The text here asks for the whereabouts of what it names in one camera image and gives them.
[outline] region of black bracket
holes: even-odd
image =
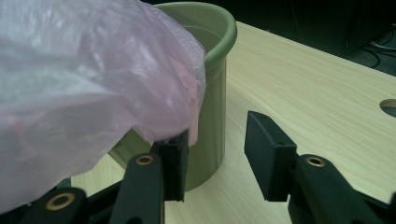
[[[297,146],[269,117],[249,111],[245,154],[265,200],[286,202],[293,223],[396,223],[390,204],[354,190],[328,160],[296,153]]]
[[[31,205],[0,216],[5,224],[164,223],[164,201],[183,201],[188,133],[155,142],[130,159],[124,178],[87,198],[82,189],[54,189]]]

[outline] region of table hole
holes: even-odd
[[[396,99],[384,100],[379,104],[379,107],[389,116],[396,118]]]

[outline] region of green cup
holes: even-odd
[[[190,31],[204,46],[206,90],[198,123],[198,142],[190,148],[186,190],[203,184],[219,168],[224,155],[226,57],[236,40],[233,16],[224,8],[199,2],[157,5]],[[109,154],[123,167],[151,145],[129,131]]]

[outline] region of pink plastic bag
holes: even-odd
[[[90,170],[131,128],[196,141],[205,51],[159,9],[4,0],[0,15],[0,214]]]

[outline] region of wooden table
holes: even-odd
[[[228,56],[226,154],[217,172],[166,203],[166,223],[290,223],[286,203],[268,203],[244,154],[248,110],[270,116],[298,153],[334,163],[357,190],[388,203],[396,190],[396,118],[380,102],[396,99],[396,77],[238,22]],[[89,194],[120,180],[108,156],[72,178]]]

